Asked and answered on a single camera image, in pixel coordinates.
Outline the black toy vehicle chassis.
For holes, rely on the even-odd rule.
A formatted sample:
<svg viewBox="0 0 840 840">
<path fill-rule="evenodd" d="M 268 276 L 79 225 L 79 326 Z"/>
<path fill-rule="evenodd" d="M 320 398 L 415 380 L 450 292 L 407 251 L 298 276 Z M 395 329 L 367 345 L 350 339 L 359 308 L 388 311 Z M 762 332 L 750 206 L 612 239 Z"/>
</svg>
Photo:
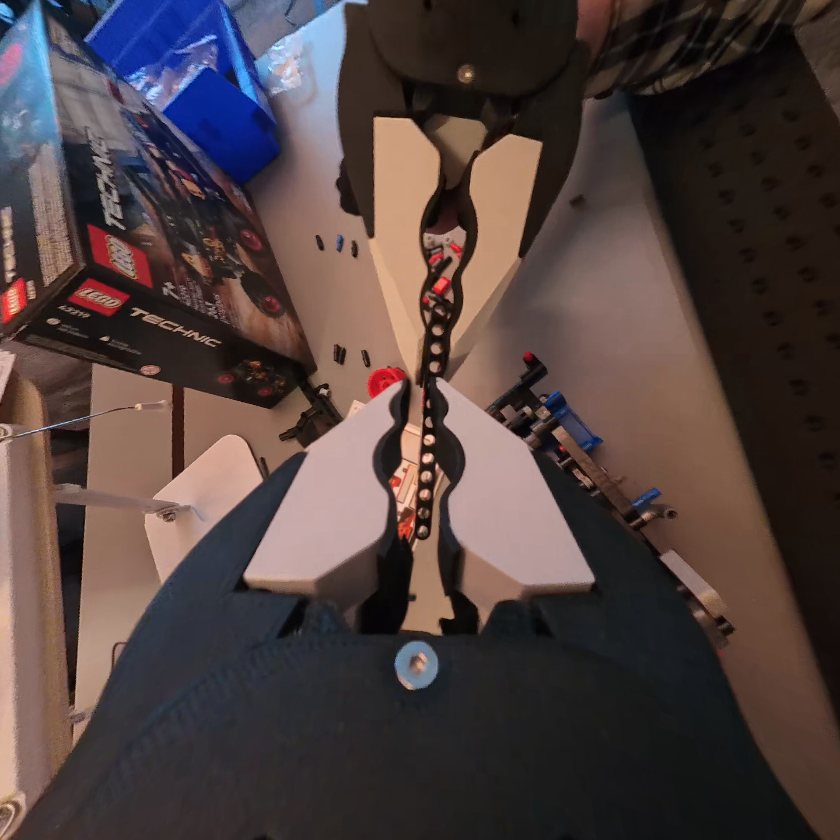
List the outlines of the black toy vehicle chassis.
<svg viewBox="0 0 840 840">
<path fill-rule="evenodd" d="M 622 488 L 624 478 L 612 476 L 593 459 L 603 441 L 580 418 L 564 395 L 555 391 L 538 393 L 548 374 L 539 362 L 529 369 L 524 363 L 516 383 L 488 405 L 486 412 L 530 447 L 548 456 L 579 488 L 632 532 L 637 541 L 663 565 L 689 611 L 721 655 L 735 627 L 728 620 L 728 607 L 719 593 L 674 550 L 663 551 L 647 536 L 653 522 L 673 521 L 678 513 L 661 500 L 659 489 L 647 490 L 637 498 Z"/>
</svg>

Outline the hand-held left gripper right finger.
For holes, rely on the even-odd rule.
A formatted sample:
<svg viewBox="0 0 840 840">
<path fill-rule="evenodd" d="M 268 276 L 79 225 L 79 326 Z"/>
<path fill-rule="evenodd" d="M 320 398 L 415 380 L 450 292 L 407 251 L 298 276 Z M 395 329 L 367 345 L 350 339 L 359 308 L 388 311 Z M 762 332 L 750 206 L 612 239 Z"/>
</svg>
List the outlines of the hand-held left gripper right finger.
<svg viewBox="0 0 840 840">
<path fill-rule="evenodd" d="M 453 616 L 476 634 L 502 602 L 590 592 L 594 573 L 536 459 L 517 435 L 442 379 L 427 386 L 439 499 L 437 562 Z"/>
</svg>

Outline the scattered black connector pins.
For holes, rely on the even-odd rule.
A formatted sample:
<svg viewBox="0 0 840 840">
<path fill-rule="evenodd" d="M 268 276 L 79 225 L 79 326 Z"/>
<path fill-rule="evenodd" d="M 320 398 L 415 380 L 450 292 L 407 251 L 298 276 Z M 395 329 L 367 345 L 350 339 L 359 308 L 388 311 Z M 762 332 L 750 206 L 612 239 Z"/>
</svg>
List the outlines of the scattered black connector pins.
<svg viewBox="0 0 840 840">
<path fill-rule="evenodd" d="M 325 253 L 326 252 L 325 244 L 324 244 L 324 241 L 323 241 L 320 234 L 315 235 L 315 241 L 316 241 L 316 245 L 318 247 L 318 251 L 322 252 L 322 253 Z M 354 259 L 354 260 L 358 260 L 358 258 L 360 256 L 359 243 L 355 239 L 352 239 L 350 241 L 350 255 L 351 255 L 351 258 Z M 339 288 L 338 286 L 335 285 L 336 282 L 337 282 L 336 279 L 333 277 L 330 281 L 330 284 L 329 284 L 329 294 L 330 294 L 330 299 L 331 300 L 336 297 L 336 294 L 337 294 L 336 289 Z M 345 365 L 345 362 L 346 362 L 346 359 L 347 359 L 347 353 L 348 353 L 347 347 L 341 345 L 340 343 L 334 343 L 333 344 L 332 359 L 336 364 Z M 362 349 L 360 351 L 360 357 L 361 357 L 362 364 L 363 364 L 364 368 L 365 369 L 370 369 L 372 367 L 372 362 L 371 362 L 371 357 L 370 357 L 369 351 L 367 349 Z"/>
</svg>

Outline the flat metal support bar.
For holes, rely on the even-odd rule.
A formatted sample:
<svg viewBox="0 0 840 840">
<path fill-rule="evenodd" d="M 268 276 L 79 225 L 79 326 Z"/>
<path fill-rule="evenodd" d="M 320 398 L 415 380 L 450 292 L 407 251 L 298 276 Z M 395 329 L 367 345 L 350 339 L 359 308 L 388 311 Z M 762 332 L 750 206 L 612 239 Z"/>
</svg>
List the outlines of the flat metal support bar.
<svg viewBox="0 0 840 840">
<path fill-rule="evenodd" d="M 54 485 L 52 492 L 56 504 L 141 511 L 146 516 L 155 516 L 165 522 L 173 522 L 179 515 L 194 511 L 190 505 L 181 505 L 173 501 L 126 497 L 73 484 Z"/>
</svg>

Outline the grey desk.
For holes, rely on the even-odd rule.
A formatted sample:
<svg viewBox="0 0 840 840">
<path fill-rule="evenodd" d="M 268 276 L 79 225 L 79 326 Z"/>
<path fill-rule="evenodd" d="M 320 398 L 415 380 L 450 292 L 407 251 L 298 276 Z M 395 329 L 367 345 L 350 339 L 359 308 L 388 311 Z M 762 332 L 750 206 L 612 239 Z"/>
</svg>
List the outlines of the grey desk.
<svg viewBox="0 0 840 840">
<path fill-rule="evenodd" d="M 345 412 L 368 396 L 362 349 L 374 365 L 402 359 L 364 226 L 340 210 L 334 188 L 341 6 L 301 36 L 302 87 L 272 101 L 282 153 L 248 190 L 317 359 L 316 382 L 330 383 Z M 577 194 L 581 211 L 569 205 Z M 736 627 L 722 664 L 752 733 L 815 831 L 838 838 L 833 709 L 654 198 L 624 100 L 587 102 L 570 179 L 453 385 L 487 406 L 534 352 L 548 389 L 604 438 L 599 462 L 632 497 L 663 492 L 678 518 L 646 534 L 722 596 Z M 347 347 L 345 365 L 333 361 L 334 343 Z"/>
</svg>

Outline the clear plastic bag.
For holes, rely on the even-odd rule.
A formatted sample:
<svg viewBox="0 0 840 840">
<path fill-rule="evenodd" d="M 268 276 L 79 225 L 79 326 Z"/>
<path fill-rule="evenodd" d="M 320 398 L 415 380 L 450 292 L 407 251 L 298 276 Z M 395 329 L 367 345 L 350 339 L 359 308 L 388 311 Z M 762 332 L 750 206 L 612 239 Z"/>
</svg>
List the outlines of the clear plastic bag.
<svg viewBox="0 0 840 840">
<path fill-rule="evenodd" d="M 259 78 L 266 95 L 300 89 L 303 84 L 305 45 L 299 32 L 280 38 L 257 60 Z"/>
</svg>

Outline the person's right forearm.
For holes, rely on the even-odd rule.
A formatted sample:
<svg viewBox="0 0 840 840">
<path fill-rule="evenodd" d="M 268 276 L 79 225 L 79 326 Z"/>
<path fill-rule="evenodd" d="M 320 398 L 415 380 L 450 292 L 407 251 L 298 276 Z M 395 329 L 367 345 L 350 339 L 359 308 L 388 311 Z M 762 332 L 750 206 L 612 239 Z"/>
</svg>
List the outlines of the person's right forearm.
<svg viewBox="0 0 840 840">
<path fill-rule="evenodd" d="M 577 38 L 591 52 L 584 97 L 682 87 L 758 54 L 824 13 L 829 1 L 581 1 Z"/>
</svg>

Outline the blue plastic bin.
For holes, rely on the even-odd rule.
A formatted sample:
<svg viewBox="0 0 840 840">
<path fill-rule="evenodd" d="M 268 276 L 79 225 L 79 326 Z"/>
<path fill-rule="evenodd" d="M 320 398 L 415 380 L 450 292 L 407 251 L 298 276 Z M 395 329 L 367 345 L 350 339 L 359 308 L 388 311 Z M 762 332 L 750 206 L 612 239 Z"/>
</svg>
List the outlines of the blue plastic bin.
<svg viewBox="0 0 840 840">
<path fill-rule="evenodd" d="M 86 41 L 237 182 L 277 158 L 277 122 L 225 2 L 116 2 Z"/>
</svg>

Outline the long black holed beam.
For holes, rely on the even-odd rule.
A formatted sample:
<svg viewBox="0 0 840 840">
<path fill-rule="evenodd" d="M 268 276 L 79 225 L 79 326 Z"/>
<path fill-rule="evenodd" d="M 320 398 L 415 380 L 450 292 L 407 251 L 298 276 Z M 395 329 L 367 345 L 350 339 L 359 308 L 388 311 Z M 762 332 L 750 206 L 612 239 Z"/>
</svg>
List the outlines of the long black holed beam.
<svg viewBox="0 0 840 840">
<path fill-rule="evenodd" d="M 429 290 L 421 302 L 425 327 L 417 383 L 421 389 L 421 442 L 417 463 L 415 536 L 429 538 L 432 528 L 435 488 L 437 485 L 438 420 L 435 415 L 437 381 L 446 373 L 449 335 L 452 331 L 455 304 L 447 294 Z"/>
</svg>

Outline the white stand base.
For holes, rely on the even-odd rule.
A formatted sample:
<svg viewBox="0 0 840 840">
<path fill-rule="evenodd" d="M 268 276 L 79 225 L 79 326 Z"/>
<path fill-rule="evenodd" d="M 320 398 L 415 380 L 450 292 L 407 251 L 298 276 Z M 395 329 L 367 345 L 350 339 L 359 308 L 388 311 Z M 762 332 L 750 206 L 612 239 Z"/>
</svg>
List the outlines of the white stand base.
<svg viewBox="0 0 840 840">
<path fill-rule="evenodd" d="M 249 444 L 220 438 L 155 497 L 176 506 L 171 521 L 148 513 L 144 528 L 160 583 L 192 549 L 264 480 Z"/>
</svg>

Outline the black toy frame piece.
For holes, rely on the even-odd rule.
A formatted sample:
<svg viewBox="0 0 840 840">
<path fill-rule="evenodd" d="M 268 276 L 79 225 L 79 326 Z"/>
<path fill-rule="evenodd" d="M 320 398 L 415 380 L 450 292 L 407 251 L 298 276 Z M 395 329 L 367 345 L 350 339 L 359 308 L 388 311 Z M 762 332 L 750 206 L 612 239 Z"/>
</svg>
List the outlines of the black toy frame piece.
<svg viewBox="0 0 840 840">
<path fill-rule="evenodd" d="M 333 403 L 329 383 L 312 385 L 307 381 L 300 388 L 308 399 L 309 408 L 300 414 L 295 425 L 280 433 L 278 439 L 282 443 L 296 442 L 306 449 L 341 424 L 344 417 Z"/>
</svg>

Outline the black toy set box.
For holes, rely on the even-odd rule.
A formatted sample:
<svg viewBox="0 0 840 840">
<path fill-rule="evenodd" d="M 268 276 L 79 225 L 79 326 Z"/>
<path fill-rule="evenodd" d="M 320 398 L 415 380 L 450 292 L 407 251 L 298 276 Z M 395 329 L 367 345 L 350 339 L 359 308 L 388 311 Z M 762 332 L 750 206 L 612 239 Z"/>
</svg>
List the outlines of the black toy set box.
<svg viewBox="0 0 840 840">
<path fill-rule="evenodd" d="M 30 2 L 2 37 L 2 339 L 271 409 L 316 369 L 246 192 Z"/>
</svg>

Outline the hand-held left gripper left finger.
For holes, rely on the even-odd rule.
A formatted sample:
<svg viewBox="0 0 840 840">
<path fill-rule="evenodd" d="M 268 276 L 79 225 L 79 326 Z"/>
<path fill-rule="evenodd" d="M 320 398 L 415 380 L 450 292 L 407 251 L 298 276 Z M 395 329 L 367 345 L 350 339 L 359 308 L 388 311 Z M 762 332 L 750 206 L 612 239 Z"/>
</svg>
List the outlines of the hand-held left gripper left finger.
<svg viewBox="0 0 840 840">
<path fill-rule="evenodd" d="M 388 385 L 312 443 L 244 572 L 252 589 L 358 609 L 366 633 L 399 632 L 413 554 L 397 532 L 411 382 Z"/>
</svg>

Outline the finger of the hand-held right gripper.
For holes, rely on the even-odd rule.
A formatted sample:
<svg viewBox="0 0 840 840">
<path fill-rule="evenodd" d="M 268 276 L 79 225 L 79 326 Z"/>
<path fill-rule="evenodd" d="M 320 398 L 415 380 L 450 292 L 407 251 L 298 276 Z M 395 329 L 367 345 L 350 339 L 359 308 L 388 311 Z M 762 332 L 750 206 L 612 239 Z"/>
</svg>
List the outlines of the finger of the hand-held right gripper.
<svg viewBox="0 0 840 840">
<path fill-rule="evenodd" d="M 371 255 L 405 371 L 417 376 L 425 327 L 426 211 L 440 186 L 440 155 L 408 118 L 373 120 L 374 236 Z"/>
<path fill-rule="evenodd" d="M 476 221 L 467 227 L 470 256 L 459 264 L 463 301 L 450 334 L 447 375 L 454 375 L 474 349 L 520 267 L 542 147 L 538 140 L 508 134 L 471 164 L 469 200 Z"/>
</svg>

